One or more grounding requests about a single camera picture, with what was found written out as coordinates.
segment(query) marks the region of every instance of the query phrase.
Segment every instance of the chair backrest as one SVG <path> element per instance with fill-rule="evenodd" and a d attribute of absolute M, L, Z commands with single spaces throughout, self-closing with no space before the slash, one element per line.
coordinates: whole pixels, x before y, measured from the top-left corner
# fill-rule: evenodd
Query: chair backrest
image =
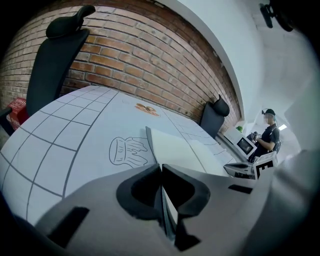
<path fill-rule="evenodd" d="M 221 98 L 215 103 L 207 102 L 200 120 L 200 126 L 212 138 L 215 138 L 225 121 L 225 117 L 230 113 L 228 104 Z"/>
<path fill-rule="evenodd" d="M 29 81 L 29 116 L 59 97 L 67 72 L 89 35 L 88 29 L 80 29 L 83 18 L 94 12 L 92 5 L 85 5 L 74 16 L 60 17 L 49 24 L 48 38 L 38 49 Z"/>

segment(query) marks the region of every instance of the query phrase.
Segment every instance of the white wall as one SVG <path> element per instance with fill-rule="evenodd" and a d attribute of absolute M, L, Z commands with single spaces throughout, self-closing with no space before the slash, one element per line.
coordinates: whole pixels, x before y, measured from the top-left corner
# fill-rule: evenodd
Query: white wall
<path fill-rule="evenodd" d="M 215 49 L 248 119 L 264 82 L 264 50 L 256 24 L 238 0 L 157 0 L 189 21 Z"/>
<path fill-rule="evenodd" d="M 302 150 L 320 149 L 320 74 L 284 113 Z"/>

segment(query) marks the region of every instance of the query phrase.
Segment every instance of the table surface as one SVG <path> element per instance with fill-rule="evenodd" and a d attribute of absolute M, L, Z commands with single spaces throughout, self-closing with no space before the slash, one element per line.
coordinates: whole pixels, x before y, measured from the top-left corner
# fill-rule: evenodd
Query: table surface
<path fill-rule="evenodd" d="M 155 164 L 146 126 L 235 159 L 191 119 L 113 89 L 88 86 L 31 116 L 0 152 L 0 189 L 16 215 L 35 225 L 87 182 Z"/>

